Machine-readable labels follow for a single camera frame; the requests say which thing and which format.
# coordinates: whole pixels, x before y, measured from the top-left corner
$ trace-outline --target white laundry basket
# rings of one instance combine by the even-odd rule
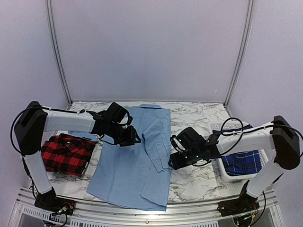
[[[211,133],[213,133],[213,130],[220,131],[221,127],[223,125],[223,121],[219,122],[209,122],[208,127]],[[228,121],[225,125],[224,128],[225,130],[227,129],[238,129],[241,128],[241,124],[238,121]],[[260,155],[260,161],[262,164],[262,167],[268,162],[268,157],[265,153],[265,150],[260,149],[259,150],[259,155]],[[217,159],[218,166],[220,168],[220,173],[221,173],[221,179],[224,182],[231,182],[231,181],[240,181],[240,180],[247,180],[253,178],[256,174],[248,174],[248,175],[242,175],[242,176],[229,176],[226,173],[226,170],[223,165],[223,161],[221,158]]]

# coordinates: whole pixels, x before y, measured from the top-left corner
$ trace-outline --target red and black checkered shirt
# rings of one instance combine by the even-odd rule
[[[52,136],[41,148],[47,171],[82,176],[96,142],[60,134]]]

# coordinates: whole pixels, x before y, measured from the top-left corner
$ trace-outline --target marble surface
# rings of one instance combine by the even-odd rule
[[[222,104],[217,103],[189,103],[189,102],[118,102],[122,106],[139,106],[140,104],[157,104],[171,111],[171,134],[178,134],[184,128],[191,126],[199,134],[207,137],[210,134],[208,123],[224,121],[228,114]],[[78,102],[71,110],[91,110],[99,112],[109,107],[109,102]],[[99,199],[86,193],[86,189],[97,167],[102,144],[97,144],[85,174],[79,178],[60,173],[48,172],[52,186],[58,195],[78,199]],[[215,199],[236,195],[244,182],[225,183],[219,177],[216,161],[203,167],[188,166],[173,170],[169,187],[169,202],[191,202]]]

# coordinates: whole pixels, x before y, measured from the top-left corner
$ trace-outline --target white wall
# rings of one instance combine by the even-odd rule
[[[72,98],[223,102],[247,5],[247,0],[54,0]]]
[[[44,1],[1,1],[0,78],[0,223],[7,226],[19,189],[29,182],[19,154],[10,144],[13,119],[32,100],[67,107]]]
[[[256,1],[229,108],[232,115],[254,125],[279,114],[303,132],[303,1]],[[286,227],[302,226],[302,179],[301,163],[275,185]]]

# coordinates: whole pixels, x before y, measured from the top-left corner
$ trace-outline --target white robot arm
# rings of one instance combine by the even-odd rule
[[[126,116],[127,123],[121,124]],[[107,135],[114,139],[114,145],[122,147],[141,142],[135,128],[130,125],[131,122],[129,112],[117,103],[112,103],[106,111],[96,113],[52,109],[41,106],[36,101],[31,102],[15,118],[10,133],[12,145],[21,153],[25,170],[39,192],[35,206],[51,211],[59,211],[67,203],[74,207],[74,201],[56,197],[47,177],[40,152],[44,131],[82,131],[99,136]],[[13,130],[20,150],[13,143]],[[71,215],[72,212],[72,208],[66,210],[67,214]]]
[[[238,199],[219,203],[218,211],[222,216],[243,213],[259,208],[258,196],[285,171],[300,164],[300,143],[296,132],[302,137],[282,116],[276,116],[272,122],[252,129],[242,128],[242,131],[225,133],[221,130],[220,133],[211,134],[207,140],[188,127],[178,136],[171,137],[171,143],[178,153],[170,155],[169,165],[179,169],[199,160],[221,158],[223,155],[249,150],[275,149],[276,156],[253,179],[245,183]]]

